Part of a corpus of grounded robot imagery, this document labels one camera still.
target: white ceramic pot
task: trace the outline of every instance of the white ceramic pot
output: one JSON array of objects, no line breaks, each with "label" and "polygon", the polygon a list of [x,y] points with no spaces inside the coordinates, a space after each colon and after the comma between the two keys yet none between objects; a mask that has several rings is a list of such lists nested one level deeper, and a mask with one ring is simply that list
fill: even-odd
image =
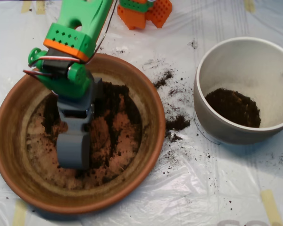
[{"label": "white ceramic pot", "polygon": [[[205,100],[218,89],[238,91],[260,109],[260,128],[233,123]],[[194,83],[197,117],[205,131],[230,144],[253,144],[283,129],[283,48],[266,40],[239,37],[214,46],[202,58]]]}]

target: masking tape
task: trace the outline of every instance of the masking tape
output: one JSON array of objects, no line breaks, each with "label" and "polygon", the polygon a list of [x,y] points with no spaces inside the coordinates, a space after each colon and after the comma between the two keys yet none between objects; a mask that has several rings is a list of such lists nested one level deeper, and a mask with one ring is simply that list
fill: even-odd
[{"label": "masking tape", "polygon": [[262,201],[271,226],[283,226],[281,215],[278,211],[275,199],[271,190],[261,192]]},{"label": "masking tape", "polygon": [[45,1],[36,1],[37,15],[44,15],[45,14]]},{"label": "masking tape", "polygon": [[25,217],[27,212],[26,203],[19,199],[16,201],[16,210],[14,214],[13,226],[24,226],[25,225]]},{"label": "masking tape", "polygon": [[255,12],[255,4],[253,0],[244,0],[245,10],[254,13]]},{"label": "masking tape", "polygon": [[21,13],[27,13],[30,9],[32,1],[23,1]]}]

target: table surface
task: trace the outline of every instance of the table surface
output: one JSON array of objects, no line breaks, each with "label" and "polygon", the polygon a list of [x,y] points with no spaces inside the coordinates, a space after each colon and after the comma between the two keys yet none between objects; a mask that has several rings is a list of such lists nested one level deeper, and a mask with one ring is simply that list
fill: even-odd
[{"label": "table surface", "polygon": [[[173,0],[162,29],[130,31],[115,14],[100,52],[119,57],[160,87],[166,118],[183,114],[183,138],[166,139],[152,172],[129,196],[95,213],[60,216],[23,203],[0,175],[0,226],[270,225],[261,192],[270,190],[283,221],[283,131],[257,145],[216,145],[194,122],[193,81],[216,43],[252,36],[283,47],[283,0]],[[42,46],[61,1],[0,1],[0,105]]]}]

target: gray 3d-printed part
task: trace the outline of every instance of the gray 3d-printed part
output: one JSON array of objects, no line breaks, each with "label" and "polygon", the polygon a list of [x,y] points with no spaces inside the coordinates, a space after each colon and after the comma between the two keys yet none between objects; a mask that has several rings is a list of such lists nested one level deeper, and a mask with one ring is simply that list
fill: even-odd
[{"label": "gray 3d-printed part", "polygon": [[84,130],[84,125],[93,119],[93,103],[103,97],[102,89],[102,79],[95,78],[80,100],[58,97],[61,121],[68,125],[67,132],[59,134],[57,139],[57,155],[61,167],[78,170],[89,168],[90,135]]}]

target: terracotta pot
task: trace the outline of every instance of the terracotta pot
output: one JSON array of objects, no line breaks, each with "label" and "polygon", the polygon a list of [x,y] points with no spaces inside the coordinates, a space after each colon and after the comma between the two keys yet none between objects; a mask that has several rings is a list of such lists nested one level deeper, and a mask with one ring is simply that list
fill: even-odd
[{"label": "terracotta pot", "polygon": [[49,183],[32,167],[25,145],[27,125],[37,106],[50,93],[40,82],[25,75],[0,108],[0,173],[23,200],[50,212],[85,213],[121,200],[150,173],[164,142],[163,105],[154,86],[141,71],[104,54],[97,54],[86,67],[103,81],[127,85],[142,119],[141,145],[135,158],[118,177],[104,185],[71,190]]}]

